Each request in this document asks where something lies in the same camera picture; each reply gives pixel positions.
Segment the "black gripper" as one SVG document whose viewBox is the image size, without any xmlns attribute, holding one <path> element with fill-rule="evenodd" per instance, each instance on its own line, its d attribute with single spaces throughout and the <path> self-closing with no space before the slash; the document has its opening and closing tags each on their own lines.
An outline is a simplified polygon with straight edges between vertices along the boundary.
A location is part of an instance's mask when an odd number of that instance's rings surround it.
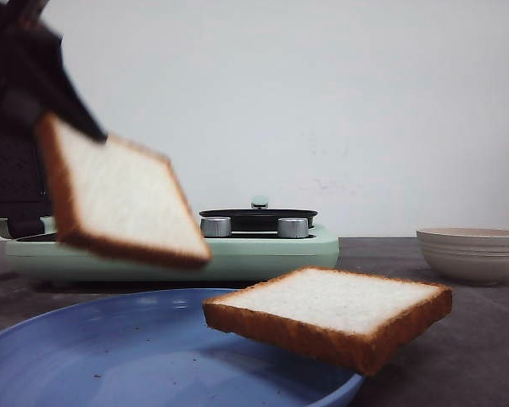
<svg viewBox="0 0 509 407">
<path fill-rule="evenodd" d="M 62 38 L 40 24 L 45 1 L 0 1 L 0 116 L 32 128 L 43 107 L 25 84 L 29 59 L 20 37 L 37 29 L 39 71 L 43 75 L 43 104 L 96 142 L 107 134 L 78 96 L 64 67 Z"/>
</svg>

